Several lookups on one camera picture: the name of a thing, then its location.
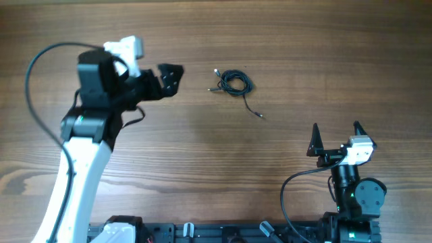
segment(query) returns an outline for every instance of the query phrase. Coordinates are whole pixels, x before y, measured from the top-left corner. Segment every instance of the cable connector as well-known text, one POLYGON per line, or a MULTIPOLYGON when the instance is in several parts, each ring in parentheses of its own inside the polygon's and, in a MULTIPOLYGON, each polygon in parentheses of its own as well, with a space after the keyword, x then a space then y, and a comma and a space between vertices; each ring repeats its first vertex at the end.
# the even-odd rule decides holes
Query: cable connector
POLYGON ((221 88, 209 88, 208 91, 218 91, 221 90, 221 88))
POLYGON ((217 68, 215 68, 215 74, 216 74, 218 77, 221 77, 221 73, 219 72, 219 70, 218 70, 217 68))
POLYGON ((254 112, 254 114, 257 116, 257 117, 259 117, 259 118, 263 118, 264 116, 263 116, 263 114, 261 114, 261 113, 258 113, 258 112, 254 112))

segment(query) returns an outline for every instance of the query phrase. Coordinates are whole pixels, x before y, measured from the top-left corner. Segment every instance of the table surface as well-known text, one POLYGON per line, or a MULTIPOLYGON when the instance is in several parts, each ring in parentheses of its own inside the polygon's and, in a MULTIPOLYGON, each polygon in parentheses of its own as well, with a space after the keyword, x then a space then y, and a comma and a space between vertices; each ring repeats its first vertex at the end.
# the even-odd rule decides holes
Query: table surface
MULTIPOLYGON (((29 242, 49 201, 59 149, 24 102, 29 61, 51 43, 101 45, 143 36, 141 68, 182 64, 172 99, 141 103, 147 117, 122 130, 101 178, 92 222, 112 215, 145 222, 283 221, 282 182, 315 168, 306 157, 312 126, 337 148, 361 122, 378 144, 362 177, 388 187, 384 242, 432 238, 432 11, 403 1, 232 1, 0 7, 0 242, 29 242), (213 69, 246 72, 241 97, 210 93, 213 69)), ((31 78, 34 105, 49 127, 78 88, 84 49, 47 53, 31 78)), ((124 119, 137 117, 135 113, 124 119)), ((292 219, 335 211, 328 172, 286 188, 292 219)))

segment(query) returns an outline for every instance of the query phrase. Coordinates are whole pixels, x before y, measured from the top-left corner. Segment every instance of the audio cable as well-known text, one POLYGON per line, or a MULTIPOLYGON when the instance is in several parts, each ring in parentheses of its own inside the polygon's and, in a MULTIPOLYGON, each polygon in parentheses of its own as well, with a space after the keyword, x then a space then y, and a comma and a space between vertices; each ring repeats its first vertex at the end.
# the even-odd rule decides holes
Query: audio cable
POLYGON ((254 85, 252 81, 250 81, 250 78, 244 72, 240 70, 226 70, 221 76, 219 70, 215 69, 215 73, 220 78, 220 81, 217 83, 217 88, 209 88, 209 91, 213 92, 213 91, 223 90, 235 97, 242 95, 246 108, 248 108, 248 110, 253 114, 255 114, 257 117, 263 118, 263 115, 261 113, 258 113, 250 109, 248 103, 246 102, 246 94, 252 91, 254 85), (242 90, 233 88, 228 84, 228 82, 232 81, 234 78, 238 78, 243 82, 244 88, 242 90))

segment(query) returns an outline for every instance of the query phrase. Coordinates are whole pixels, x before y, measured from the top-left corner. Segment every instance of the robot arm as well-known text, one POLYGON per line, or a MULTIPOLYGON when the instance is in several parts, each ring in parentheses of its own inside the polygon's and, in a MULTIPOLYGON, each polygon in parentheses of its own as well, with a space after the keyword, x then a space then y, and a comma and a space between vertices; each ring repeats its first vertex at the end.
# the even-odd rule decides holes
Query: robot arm
MULTIPOLYGON (((97 186, 114 150, 115 139, 124 127, 122 113, 136 110, 141 101, 172 97, 184 72, 180 65, 158 65, 161 86, 152 70, 138 68, 136 59, 144 51, 135 36, 118 43, 105 43, 105 50, 87 51, 78 57, 82 104, 72 107, 61 123, 64 147, 74 164, 74 182, 57 232, 58 242, 86 242, 97 186)), ((53 231, 68 183, 68 169, 62 152, 49 206, 33 242, 46 242, 53 231)))

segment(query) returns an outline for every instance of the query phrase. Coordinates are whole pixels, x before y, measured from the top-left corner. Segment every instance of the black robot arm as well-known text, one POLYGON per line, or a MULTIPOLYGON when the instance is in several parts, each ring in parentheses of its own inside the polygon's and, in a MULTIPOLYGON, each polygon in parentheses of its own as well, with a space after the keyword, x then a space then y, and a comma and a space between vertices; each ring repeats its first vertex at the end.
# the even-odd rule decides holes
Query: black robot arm
POLYGON ((65 141, 73 136, 90 136, 94 142, 104 140, 112 150, 123 128, 122 113, 136 110, 141 101, 172 97, 178 91, 184 72, 180 65, 159 64, 161 86, 152 70, 141 70, 138 77, 129 76, 128 72, 119 76, 115 61, 123 63, 119 57, 102 49, 87 51, 78 57, 82 104, 70 109, 61 123, 61 137, 65 141))
POLYGON ((387 193, 385 185, 374 178, 361 179, 358 166, 371 160, 377 144, 354 122, 355 136, 339 149, 325 150, 314 124, 307 155, 318 157, 317 166, 331 168, 338 213, 325 213, 320 220, 319 238, 322 242, 381 242, 378 222, 380 208, 387 193))

